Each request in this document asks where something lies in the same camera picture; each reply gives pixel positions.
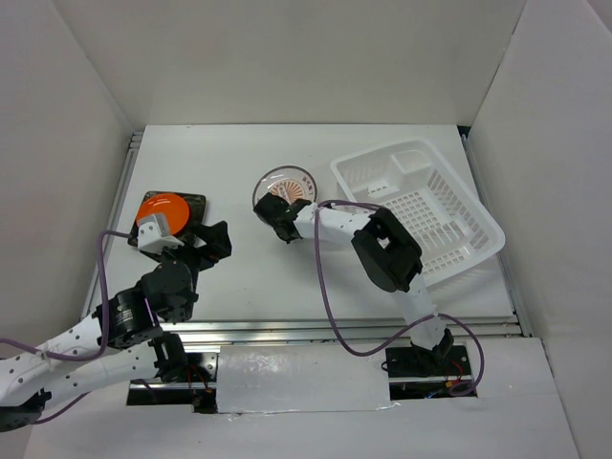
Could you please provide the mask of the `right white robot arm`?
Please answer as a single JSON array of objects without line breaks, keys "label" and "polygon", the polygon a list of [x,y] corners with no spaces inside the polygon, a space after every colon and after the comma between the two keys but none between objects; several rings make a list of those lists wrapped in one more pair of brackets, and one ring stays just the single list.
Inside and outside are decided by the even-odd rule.
[{"label": "right white robot arm", "polygon": [[[453,336],[435,307],[423,278],[423,251],[394,213],[382,205],[346,200],[320,203],[297,199],[288,203],[270,192],[253,206],[257,217],[284,242],[311,240],[317,280],[326,316],[340,345],[351,355],[369,357],[409,335],[418,367],[437,374],[449,362]],[[350,246],[368,279],[391,294],[406,326],[369,351],[352,348],[342,336],[326,291],[320,243]]]}]

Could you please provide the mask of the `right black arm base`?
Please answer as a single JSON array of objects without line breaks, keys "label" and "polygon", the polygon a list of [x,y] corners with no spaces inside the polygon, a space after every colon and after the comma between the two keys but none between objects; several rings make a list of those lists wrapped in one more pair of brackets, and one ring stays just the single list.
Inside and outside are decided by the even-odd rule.
[{"label": "right black arm base", "polygon": [[472,368],[465,344],[454,344],[436,360],[416,346],[387,347],[381,370],[389,380],[392,401],[475,397]]}]

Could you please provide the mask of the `white sunburst pattern plate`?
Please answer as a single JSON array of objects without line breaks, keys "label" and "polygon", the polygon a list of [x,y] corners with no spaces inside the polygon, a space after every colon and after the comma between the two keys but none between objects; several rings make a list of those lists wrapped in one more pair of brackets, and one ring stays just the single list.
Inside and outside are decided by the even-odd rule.
[{"label": "white sunburst pattern plate", "polygon": [[314,202],[317,199],[317,183],[306,169],[282,165],[269,170],[259,179],[252,193],[252,205],[255,206],[267,193],[280,196],[289,204],[298,199]]}]

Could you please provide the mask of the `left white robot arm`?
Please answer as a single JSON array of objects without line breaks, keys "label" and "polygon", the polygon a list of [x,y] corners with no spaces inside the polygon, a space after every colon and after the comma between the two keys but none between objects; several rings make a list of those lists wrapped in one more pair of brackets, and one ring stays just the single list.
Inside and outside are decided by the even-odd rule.
[{"label": "left white robot arm", "polygon": [[125,381],[179,380],[188,357],[181,338],[163,329],[191,319],[200,272],[231,255],[226,222],[196,224],[188,244],[152,221],[140,222],[138,249],[157,257],[156,267],[131,288],[110,296],[104,256],[98,256],[101,303],[60,335],[37,346],[4,342],[19,355],[1,362],[1,429],[46,423],[43,413],[66,411],[92,391]]}]

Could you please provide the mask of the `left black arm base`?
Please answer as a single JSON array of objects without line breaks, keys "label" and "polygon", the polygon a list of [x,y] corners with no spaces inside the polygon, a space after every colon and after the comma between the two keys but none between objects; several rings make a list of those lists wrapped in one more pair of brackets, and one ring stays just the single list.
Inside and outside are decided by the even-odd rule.
[{"label": "left black arm base", "polygon": [[189,403],[201,414],[217,412],[217,373],[219,354],[187,352],[180,337],[164,332],[153,339],[156,378],[162,390],[169,391],[173,402]]}]

